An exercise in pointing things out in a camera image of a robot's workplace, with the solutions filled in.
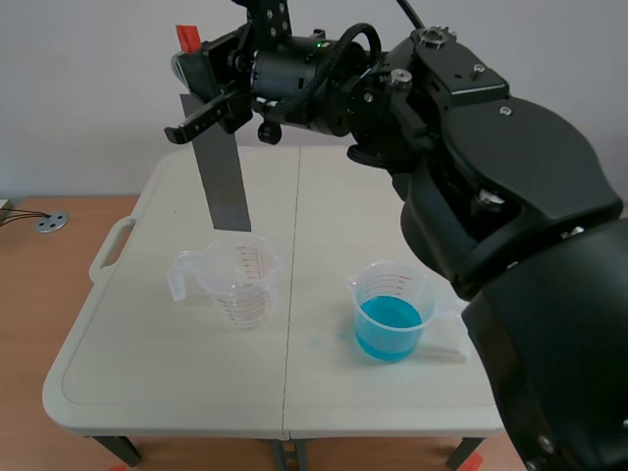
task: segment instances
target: table seam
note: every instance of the table seam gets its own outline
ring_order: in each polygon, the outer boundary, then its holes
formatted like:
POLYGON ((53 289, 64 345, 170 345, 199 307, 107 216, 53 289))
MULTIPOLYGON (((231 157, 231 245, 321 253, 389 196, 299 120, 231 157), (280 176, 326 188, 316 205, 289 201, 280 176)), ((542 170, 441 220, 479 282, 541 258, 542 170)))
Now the table seam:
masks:
POLYGON ((292 312, 292 286, 294 285, 294 249, 296 247, 296 218, 298 217, 298 188, 300 184, 301 175, 301 149, 298 148, 298 165, 296 168, 296 198, 294 201, 294 231, 292 233, 292 265, 290 267, 290 294, 288 303, 288 334, 286 335, 286 365, 284 368, 284 401, 282 403, 282 432, 284 430, 284 421, 286 418, 286 387, 288 385, 288 352, 289 352, 289 339, 290 339, 290 314, 292 312))

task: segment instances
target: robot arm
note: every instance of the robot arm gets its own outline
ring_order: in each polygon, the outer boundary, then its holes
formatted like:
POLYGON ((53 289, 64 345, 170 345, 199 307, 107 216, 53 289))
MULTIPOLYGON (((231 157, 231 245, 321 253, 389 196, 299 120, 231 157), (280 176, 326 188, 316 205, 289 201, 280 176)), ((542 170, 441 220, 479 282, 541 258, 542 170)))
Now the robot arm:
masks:
POLYGON ((470 301, 463 313, 505 428, 531 471, 628 469, 628 221, 586 138, 508 83, 446 27, 390 52, 375 30, 291 35, 285 0, 235 0, 247 23, 173 58, 205 103, 168 139, 264 118, 351 132, 382 168, 412 251, 470 301), (366 35, 369 51, 353 42, 366 35))

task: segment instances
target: bolt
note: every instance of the bolt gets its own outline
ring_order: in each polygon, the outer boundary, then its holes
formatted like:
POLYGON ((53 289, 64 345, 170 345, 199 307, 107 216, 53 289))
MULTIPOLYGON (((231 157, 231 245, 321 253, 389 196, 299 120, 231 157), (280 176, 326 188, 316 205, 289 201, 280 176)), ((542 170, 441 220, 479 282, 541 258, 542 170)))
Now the bolt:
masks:
POLYGON ((486 70, 486 67, 484 67, 482 64, 476 64, 475 66, 473 66, 473 72, 471 73, 471 79, 472 80, 479 79, 480 75, 483 74, 485 70, 486 70))
POLYGON ((541 446, 541 449, 547 453, 547 454, 553 454, 554 453, 554 447, 553 447, 553 443, 551 442, 551 440, 546 437, 545 435, 541 435, 539 437, 539 445, 541 446))
POLYGON ((389 78, 391 85, 403 86, 412 82, 412 74, 406 69, 394 69, 389 78))
POLYGON ((573 228, 571 230, 571 232, 569 233, 570 236, 577 236, 578 234, 581 234, 585 231, 585 228, 581 227, 581 226, 576 226, 575 228, 573 228))
POLYGON ((491 193, 490 191, 486 191, 485 189, 480 190, 478 197, 480 198, 480 202, 486 204, 487 206, 500 206, 505 203, 505 201, 499 196, 491 193))

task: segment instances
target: wooden table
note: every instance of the wooden table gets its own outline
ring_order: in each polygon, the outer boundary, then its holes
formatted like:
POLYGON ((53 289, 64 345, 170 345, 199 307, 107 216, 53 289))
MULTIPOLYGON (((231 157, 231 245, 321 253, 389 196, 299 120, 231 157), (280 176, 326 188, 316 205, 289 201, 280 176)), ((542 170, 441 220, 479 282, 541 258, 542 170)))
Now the wooden table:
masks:
MULTIPOLYGON (((134 197, 30 199, 23 209, 70 213, 57 233, 40 235, 32 221, 0 228, 0 469, 106 470, 119 460, 90 440, 64 432, 45 415, 41 387, 89 292, 87 269, 111 226, 134 197)), ((256 441, 134 439, 140 469, 273 469, 256 441)), ((310 469, 442 470, 452 439, 336 439, 310 449, 310 469)), ((483 471, 523 470, 507 438, 480 448, 483 471)))

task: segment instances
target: gray metal strip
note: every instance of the gray metal strip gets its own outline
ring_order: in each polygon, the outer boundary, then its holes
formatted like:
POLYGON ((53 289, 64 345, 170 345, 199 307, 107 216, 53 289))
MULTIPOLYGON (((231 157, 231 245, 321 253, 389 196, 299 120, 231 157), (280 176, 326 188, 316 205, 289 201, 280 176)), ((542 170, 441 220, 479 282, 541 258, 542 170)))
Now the gray metal strip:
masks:
MULTIPOLYGON (((187 94, 181 95, 181 102, 186 117, 201 106, 187 94)), ((216 125, 193 140, 192 147, 214 229, 250 233, 236 137, 216 125)))

